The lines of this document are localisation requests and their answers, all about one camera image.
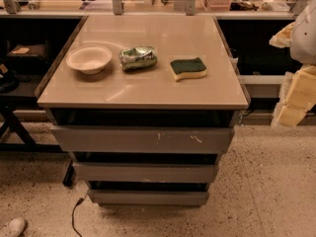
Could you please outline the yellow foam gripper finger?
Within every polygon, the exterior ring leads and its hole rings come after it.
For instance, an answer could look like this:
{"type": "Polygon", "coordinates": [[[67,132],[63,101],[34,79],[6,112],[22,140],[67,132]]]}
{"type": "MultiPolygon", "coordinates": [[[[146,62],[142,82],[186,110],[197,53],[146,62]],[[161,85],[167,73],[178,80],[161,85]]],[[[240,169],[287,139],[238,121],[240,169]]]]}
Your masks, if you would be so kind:
{"type": "Polygon", "coordinates": [[[282,28],[274,36],[271,37],[271,39],[269,40],[269,45],[278,48],[290,47],[292,29],[293,23],[290,23],[282,28]]]}
{"type": "Polygon", "coordinates": [[[286,72],[279,90],[272,127],[296,127],[316,105],[316,66],[303,64],[286,72]]]}

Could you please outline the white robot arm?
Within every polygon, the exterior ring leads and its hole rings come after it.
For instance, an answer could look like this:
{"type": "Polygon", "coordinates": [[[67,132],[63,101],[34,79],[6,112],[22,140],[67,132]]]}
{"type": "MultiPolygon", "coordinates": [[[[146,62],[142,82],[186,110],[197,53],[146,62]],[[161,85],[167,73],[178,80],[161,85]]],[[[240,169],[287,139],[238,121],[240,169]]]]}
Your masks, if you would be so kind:
{"type": "Polygon", "coordinates": [[[316,106],[316,0],[308,0],[295,21],[272,36],[269,44],[288,47],[290,57],[301,63],[295,73],[285,73],[271,123],[277,130],[288,130],[316,106]]]}

